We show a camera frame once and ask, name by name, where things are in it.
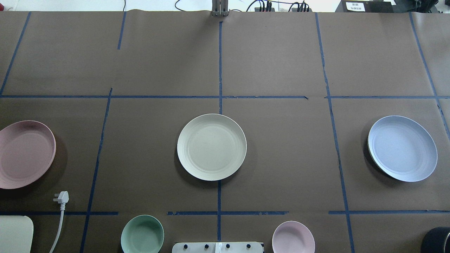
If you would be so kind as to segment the black cooking pot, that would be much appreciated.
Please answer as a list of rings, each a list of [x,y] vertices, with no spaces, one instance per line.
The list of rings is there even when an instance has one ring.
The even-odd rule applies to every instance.
[[[431,229],[423,237],[421,253],[449,253],[450,252],[450,228],[439,226]]]

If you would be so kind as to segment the cream white plate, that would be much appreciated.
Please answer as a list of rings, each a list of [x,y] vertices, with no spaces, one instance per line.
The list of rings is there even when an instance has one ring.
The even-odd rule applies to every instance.
[[[182,167],[195,178],[223,180],[243,164],[247,142],[243,129],[222,114],[203,114],[181,130],[177,154]]]

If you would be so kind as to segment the pink bowl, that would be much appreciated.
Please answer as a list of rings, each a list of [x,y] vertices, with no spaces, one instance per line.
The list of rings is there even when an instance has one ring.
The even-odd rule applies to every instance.
[[[297,221],[281,223],[272,235],[274,253],[314,253],[315,249],[313,234]]]

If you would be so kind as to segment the green bowl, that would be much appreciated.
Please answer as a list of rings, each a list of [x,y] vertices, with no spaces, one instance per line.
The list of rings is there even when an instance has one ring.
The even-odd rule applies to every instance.
[[[162,223],[151,215],[138,215],[125,225],[121,234],[124,253],[158,253],[164,242]]]

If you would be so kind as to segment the pink plate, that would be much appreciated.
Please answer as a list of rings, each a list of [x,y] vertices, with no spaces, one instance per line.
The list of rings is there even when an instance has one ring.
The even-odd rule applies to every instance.
[[[53,163],[56,140],[39,121],[15,122],[0,132],[0,187],[18,189],[37,181]]]

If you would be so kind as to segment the blue plate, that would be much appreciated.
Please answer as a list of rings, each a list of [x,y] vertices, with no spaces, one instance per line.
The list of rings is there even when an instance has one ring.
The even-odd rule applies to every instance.
[[[419,182],[434,173],[437,146],[429,132],[404,116],[386,116],[370,128],[370,157],[387,175],[403,182]]]

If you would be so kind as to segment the black box with label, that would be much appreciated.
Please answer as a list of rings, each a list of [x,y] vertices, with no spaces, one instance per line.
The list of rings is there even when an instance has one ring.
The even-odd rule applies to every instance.
[[[336,7],[336,13],[394,13],[391,2],[369,0],[341,0]]]

